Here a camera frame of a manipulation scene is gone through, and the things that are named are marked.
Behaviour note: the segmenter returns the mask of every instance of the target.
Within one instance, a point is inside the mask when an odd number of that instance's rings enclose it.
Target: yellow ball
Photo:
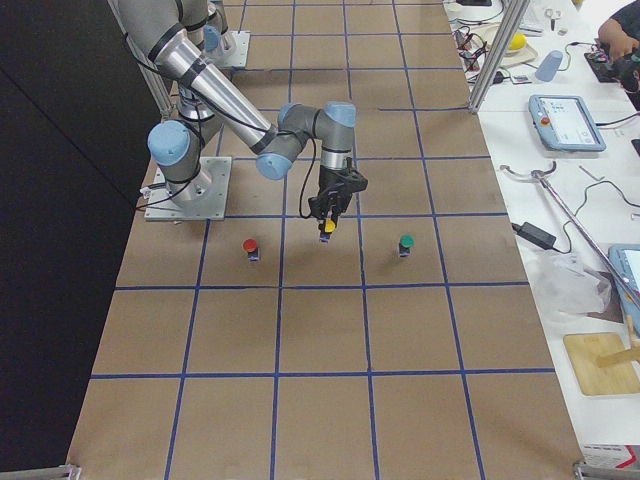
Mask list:
[[[509,50],[520,50],[521,48],[524,48],[526,44],[527,37],[525,37],[522,33],[516,33],[511,39]]]

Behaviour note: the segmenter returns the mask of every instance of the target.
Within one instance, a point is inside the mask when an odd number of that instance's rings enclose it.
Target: metal plate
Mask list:
[[[224,220],[231,175],[231,157],[202,157],[202,168],[212,178],[211,187],[202,198],[189,208],[182,208],[171,200],[145,209],[144,218],[150,222],[187,220]],[[157,170],[154,183],[164,183],[164,175]],[[164,188],[152,190],[148,203],[158,202],[168,197]]]
[[[247,56],[249,55],[249,37],[251,33],[247,31],[232,31],[231,33],[236,40],[236,51],[227,58],[216,62],[215,65],[220,69],[245,68],[247,66]]]

